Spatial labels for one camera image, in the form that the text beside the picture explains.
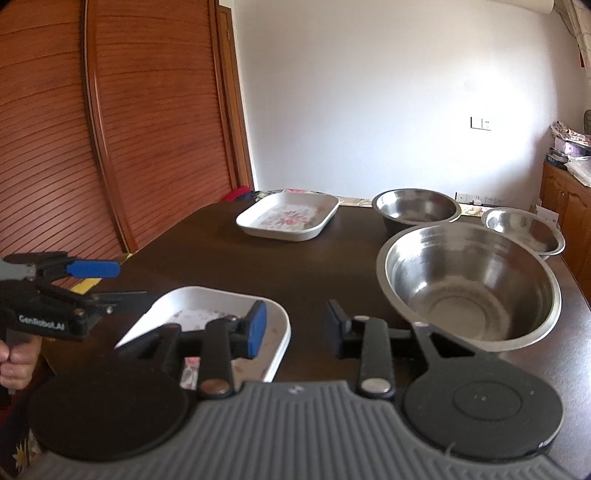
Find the finger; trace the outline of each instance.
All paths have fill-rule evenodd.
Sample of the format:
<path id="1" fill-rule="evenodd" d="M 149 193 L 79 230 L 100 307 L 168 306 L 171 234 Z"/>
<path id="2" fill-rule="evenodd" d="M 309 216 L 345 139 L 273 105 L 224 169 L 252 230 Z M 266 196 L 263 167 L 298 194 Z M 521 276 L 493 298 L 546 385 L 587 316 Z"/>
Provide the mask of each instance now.
<path id="1" fill-rule="evenodd" d="M 24 390 L 30 381 L 31 377 L 26 378 L 24 380 L 0 377 L 0 385 L 6 388 L 11 388 L 13 390 Z"/>
<path id="2" fill-rule="evenodd" d="M 6 343 L 0 340 L 0 363 L 8 360 L 8 355 L 10 355 L 10 350 Z"/>
<path id="3" fill-rule="evenodd" d="M 34 368 L 35 365 L 15 365 L 11 363 L 4 363 L 0 367 L 0 375 L 5 378 L 24 380 L 32 376 Z"/>
<path id="4" fill-rule="evenodd" d="M 18 365 L 35 364 L 41 350 L 41 337 L 31 335 L 28 343 L 21 343 L 10 350 L 10 362 Z"/>

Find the table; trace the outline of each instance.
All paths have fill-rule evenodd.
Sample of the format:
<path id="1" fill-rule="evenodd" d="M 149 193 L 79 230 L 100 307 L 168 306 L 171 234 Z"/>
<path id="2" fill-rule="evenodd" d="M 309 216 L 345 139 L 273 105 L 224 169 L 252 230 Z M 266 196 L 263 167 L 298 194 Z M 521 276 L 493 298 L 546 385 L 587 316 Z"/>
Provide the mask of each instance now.
<path id="1" fill-rule="evenodd" d="M 276 381 L 353 381 L 356 360 L 331 356 L 324 338 L 326 300 L 349 314 L 407 327 L 382 295 L 375 259 L 388 239 L 372 209 L 341 207 L 320 236 L 297 243 L 254 238 L 234 223 L 251 202 L 200 209 L 130 258 L 116 279 L 98 290 L 149 290 L 160 296 L 198 285 L 266 297 L 290 316 L 292 335 Z M 565 406 L 564 424 L 551 457 L 579 478 L 591 472 L 591 313 L 560 257 L 549 260 L 563 295 L 554 330 L 539 343 L 502 358 L 550 383 Z M 53 342 L 44 354 L 56 373 L 96 362 L 114 347 L 138 315 L 103 319 L 83 343 Z"/>

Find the white tray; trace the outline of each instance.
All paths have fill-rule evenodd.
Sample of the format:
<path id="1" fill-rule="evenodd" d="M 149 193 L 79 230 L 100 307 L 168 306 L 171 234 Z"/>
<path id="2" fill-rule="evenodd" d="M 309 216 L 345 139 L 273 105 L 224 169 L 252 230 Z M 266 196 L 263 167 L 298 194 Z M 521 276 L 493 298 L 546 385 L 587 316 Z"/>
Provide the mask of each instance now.
<path id="1" fill-rule="evenodd" d="M 234 383 L 240 387 L 245 380 L 273 380 L 290 341 L 291 326 L 285 309 L 277 302 L 261 297 L 241 295 L 204 287 L 183 287 L 160 297 L 131 327 L 115 347 L 143 335 L 165 323 L 179 323 L 183 331 L 201 330 L 210 320 L 223 314 L 245 316 L 252 304 L 262 300 L 267 305 L 267 329 L 261 350 L 254 360 L 239 358 L 232 361 Z M 187 359 L 181 385 L 196 387 L 199 360 Z"/>
<path id="2" fill-rule="evenodd" d="M 246 233 L 303 242 L 317 236 L 339 208 L 339 199 L 324 193 L 274 193 L 236 218 Z"/>

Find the person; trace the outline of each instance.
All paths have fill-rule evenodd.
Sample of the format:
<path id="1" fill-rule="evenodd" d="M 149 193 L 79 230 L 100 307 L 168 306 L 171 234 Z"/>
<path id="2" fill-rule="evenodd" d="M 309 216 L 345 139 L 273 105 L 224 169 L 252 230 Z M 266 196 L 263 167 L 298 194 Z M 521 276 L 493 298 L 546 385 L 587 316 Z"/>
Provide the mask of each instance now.
<path id="1" fill-rule="evenodd" d="M 9 348 L 0 341 L 0 385 L 14 391 L 11 404 L 0 408 L 0 478 L 17 476 L 41 453 L 27 421 L 28 399 L 52 373 L 40 356 L 42 338 Z"/>
<path id="2" fill-rule="evenodd" d="M 33 370 L 41 352 L 41 337 L 31 335 L 28 343 L 9 349 L 0 341 L 0 385 L 24 390 L 33 378 Z"/>

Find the metal bowl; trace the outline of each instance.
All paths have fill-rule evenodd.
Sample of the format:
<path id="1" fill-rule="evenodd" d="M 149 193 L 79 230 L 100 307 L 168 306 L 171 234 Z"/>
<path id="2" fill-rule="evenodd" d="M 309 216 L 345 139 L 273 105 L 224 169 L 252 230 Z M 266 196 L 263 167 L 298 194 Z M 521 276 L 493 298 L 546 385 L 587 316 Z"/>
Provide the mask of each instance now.
<path id="1" fill-rule="evenodd" d="M 454 222 L 462 214 L 454 199 L 431 190 L 389 190 L 374 198 L 372 206 L 391 235 L 426 223 Z"/>
<path id="2" fill-rule="evenodd" d="M 525 210 L 493 208 L 482 216 L 482 224 L 527 245 L 544 260 L 552 255 L 561 254 L 566 246 L 560 230 Z"/>
<path id="3" fill-rule="evenodd" d="M 554 327 L 560 287 L 528 247 L 469 223 L 415 227 L 380 250 L 377 274 L 393 307 L 489 352 L 536 343 Z"/>

